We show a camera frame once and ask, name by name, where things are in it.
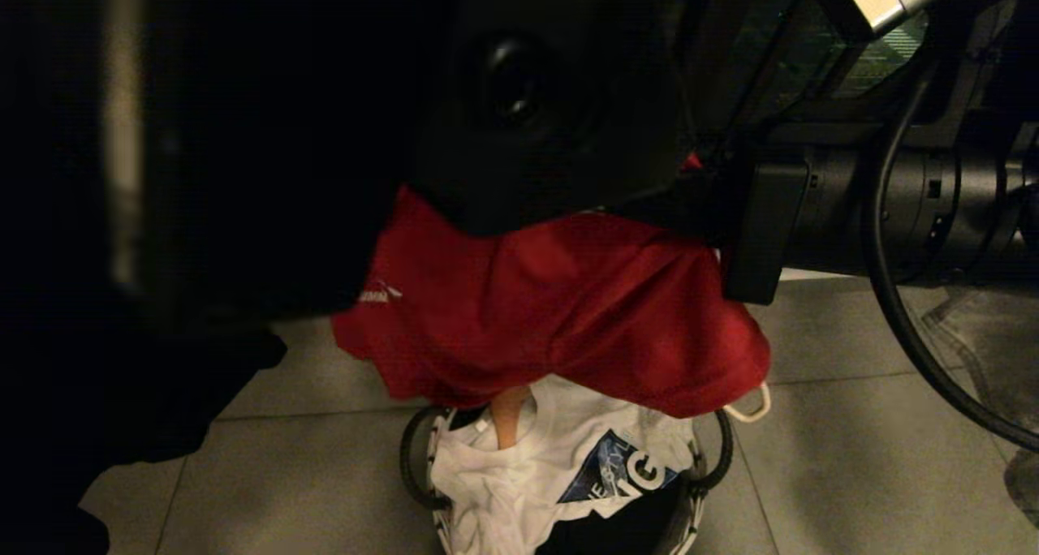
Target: grout line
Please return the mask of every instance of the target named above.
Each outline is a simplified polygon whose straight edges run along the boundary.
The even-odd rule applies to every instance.
[[[227,423],[234,421],[258,421],[263,419],[299,419],[303,417],[330,417],[334,415],[362,415],[370,413],[403,413],[407,412],[418,412],[427,405],[416,405],[416,406],[403,406],[403,407],[382,407],[375,409],[353,409],[353,411],[329,411],[321,413],[298,413],[292,415],[242,415],[238,417],[221,417],[215,419],[213,423]]]
[[[906,370],[900,372],[888,372],[884,374],[869,374],[864,376],[834,376],[828,378],[805,378],[803,380],[789,380],[785,382],[773,382],[769,381],[769,387],[785,387],[788,385],[814,385],[817,382],[844,382],[846,380],[872,380],[873,378],[886,378],[888,376],[906,376],[910,374],[920,374],[915,370]]]
[[[174,511],[174,500],[177,498],[177,492],[181,490],[181,480],[184,478],[184,470],[187,469],[188,459],[190,458],[190,454],[184,456],[184,460],[181,461],[181,470],[177,473],[177,482],[174,483],[174,492],[169,493],[169,503],[166,504],[166,516],[162,518],[162,528],[159,529],[159,539],[155,541],[155,555],[159,555],[159,549],[162,547],[162,539],[166,536],[166,525],[169,524],[169,514]]]
[[[747,454],[743,451],[743,444],[737,440],[737,447],[740,449],[740,457],[743,459],[743,467],[747,469],[747,477],[750,478],[750,486],[754,488],[754,498],[757,499],[757,508],[762,511],[762,517],[765,519],[765,526],[769,529],[769,540],[772,541],[772,547],[775,549],[776,554],[779,553],[779,544],[776,543],[776,535],[772,532],[772,523],[769,522],[769,513],[765,511],[765,502],[762,501],[762,493],[757,492],[757,482],[754,481],[754,473],[750,470],[750,461],[747,460]]]
[[[1000,456],[1005,466],[1010,466],[1010,458],[1003,455],[1003,450],[1000,448],[1000,442],[996,439],[997,435],[991,431],[986,431],[986,433],[988,433],[988,439],[992,441],[992,448],[995,449],[995,455]]]

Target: white strap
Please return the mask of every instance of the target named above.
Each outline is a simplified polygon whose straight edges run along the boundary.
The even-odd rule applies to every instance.
[[[772,395],[769,393],[769,386],[767,382],[762,382],[762,386],[758,387],[758,389],[762,391],[762,406],[757,411],[750,415],[746,415],[731,405],[725,405],[725,413],[740,423],[753,423],[764,418],[770,411],[772,411]]]

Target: black cable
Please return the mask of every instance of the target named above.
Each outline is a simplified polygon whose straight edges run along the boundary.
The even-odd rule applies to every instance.
[[[931,350],[921,340],[920,334],[913,326],[912,319],[906,312],[905,303],[899,295],[887,266],[887,255],[884,252],[882,234],[884,195],[891,178],[891,170],[895,168],[899,147],[930,88],[936,69],[937,64],[934,63],[924,71],[920,81],[913,86],[905,108],[890,130],[890,137],[887,139],[880,168],[876,173],[873,187],[862,205],[862,257],[870,273],[873,292],[877,296],[884,318],[887,319],[887,325],[890,326],[899,344],[902,345],[909,360],[912,361],[913,366],[927,382],[956,411],[961,412],[965,418],[974,421],[977,425],[983,426],[1022,448],[1039,452],[1039,435],[1008,421],[979,403],[961,386],[957,385],[938,364],[938,360],[935,360],[934,355],[931,354]]]
[[[419,426],[423,424],[431,415],[444,412],[444,407],[428,406],[415,414],[411,421],[404,427],[404,434],[400,439],[400,478],[404,481],[407,494],[416,502],[429,510],[445,510],[451,506],[451,501],[434,496],[428,492],[423,492],[416,481],[415,472],[411,470],[411,445],[415,442],[415,434],[419,432]]]
[[[715,412],[715,417],[718,418],[718,427],[721,429],[721,454],[718,455],[718,465],[707,476],[692,480],[690,486],[691,492],[703,496],[707,496],[708,491],[717,486],[725,474],[728,474],[728,469],[732,465],[732,453],[736,449],[732,423],[728,420],[728,415],[724,409],[718,409]]]

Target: black fabric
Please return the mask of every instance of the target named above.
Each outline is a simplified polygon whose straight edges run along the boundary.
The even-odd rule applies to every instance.
[[[0,553],[104,553],[104,525],[77,508],[90,483],[114,465],[195,451],[286,348],[267,331],[152,335],[109,279],[100,161],[35,125],[16,137],[27,160],[12,158],[0,184],[0,469],[12,506]]]
[[[462,427],[475,422],[480,419],[483,412],[487,409],[490,405],[480,405],[478,407],[469,409],[458,409],[455,412],[454,419],[451,420],[451,427],[449,430],[454,431],[455,429],[461,429]]]
[[[648,555],[664,539],[683,485],[675,479],[667,486],[632,501],[603,519],[592,512],[577,521],[561,521],[535,555]]]

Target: clothing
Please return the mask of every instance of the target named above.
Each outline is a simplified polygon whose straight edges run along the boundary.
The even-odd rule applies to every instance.
[[[602,213],[467,236],[405,189],[366,291],[332,319],[391,396],[472,407],[547,374],[690,417],[762,382],[769,348],[712,249]]]
[[[650,555],[668,540],[668,526],[684,500],[677,480],[632,501],[609,519],[592,512],[559,521],[534,555]]]
[[[534,418],[537,416],[537,402],[534,397],[528,397],[520,407],[520,418],[516,422],[516,441],[523,440],[534,427]],[[498,432],[492,421],[494,417],[489,408],[484,409],[472,427],[461,429],[457,433],[458,442],[483,451],[495,451],[498,449]]]
[[[107,529],[78,507],[91,482],[114,465],[197,450],[216,416],[286,347],[266,329],[158,336],[111,278],[101,160],[32,139],[42,142],[33,155],[54,159],[15,168],[5,187],[16,191],[0,200],[12,221],[4,229],[11,267],[0,278],[0,337],[12,360],[0,408],[18,416],[4,424],[0,467],[16,473],[4,496],[19,505],[0,517],[0,553],[102,554]]]
[[[557,522],[593,512],[612,518],[640,497],[678,484],[680,473],[692,466],[689,420],[553,375],[531,385],[531,394],[533,423],[527,431],[521,423],[515,446],[473,447],[489,437],[478,431],[480,420],[443,432],[437,442],[430,479],[452,500],[453,555],[530,555]]]

